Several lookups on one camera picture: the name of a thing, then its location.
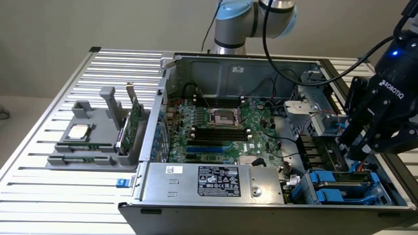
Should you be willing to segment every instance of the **robotiq logo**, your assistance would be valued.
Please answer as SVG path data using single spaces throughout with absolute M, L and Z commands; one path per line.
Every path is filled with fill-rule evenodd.
M 379 85 L 386 87 L 391 91 L 391 93 L 398 96 L 399 99 L 403 98 L 403 93 L 387 81 L 382 80 Z

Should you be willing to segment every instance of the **power supply label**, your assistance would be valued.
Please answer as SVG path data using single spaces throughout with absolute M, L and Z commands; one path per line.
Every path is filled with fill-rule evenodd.
M 200 166 L 198 182 L 203 197 L 241 197 L 238 167 Z

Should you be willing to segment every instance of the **aluminum workbench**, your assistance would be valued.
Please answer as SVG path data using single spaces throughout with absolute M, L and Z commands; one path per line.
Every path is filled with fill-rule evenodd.
M 51 171 L 44 166 L 72 118 L 75 101 L 88 100 L 92 107 L 107 107 L 99 96 L 102 86 L 116 88 L 116 100 L 130 108 L 124 85 L 135 82 L 139 102 L 151 109 L 162 56 L 163 52 L 111 49 L 88 53 L 0 170 L 0 234 L 134 234 L 115 205 L 132 190 L 116 188 L 116 180 L 131 178 L 134 173 Z M 327 59 L 339 72 L 357 61 Z M 353 76 L 373 74 L 371 65 L 362 64 L 343 79 L 350 85 Z M 399 157 L 418 179 L 418 152 Z M 418 226 L 378 234 L 418 234 Z

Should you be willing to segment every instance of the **gray wall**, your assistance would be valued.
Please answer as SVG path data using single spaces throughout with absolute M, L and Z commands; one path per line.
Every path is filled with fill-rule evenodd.
M 198 51 L 215 2 L 0 0 L 0 94 L 54 97 L 91 46 Z M 391 34 L 406 3 L 298 0 L 297 27 L 269 40 L 271 53 L 359 57 Z M 263 53 L 261 39 L 247 52 Z

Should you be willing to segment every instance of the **motherboard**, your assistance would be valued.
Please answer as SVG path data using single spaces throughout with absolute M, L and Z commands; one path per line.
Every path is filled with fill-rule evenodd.
M 250 165 L 262 158 L 269 167 L 279 167 L 281 141 L 273 138 L 278 137 L 273 113 L 271 101 L 253 98 L 172 100 L 166 112 L 168 161 Z

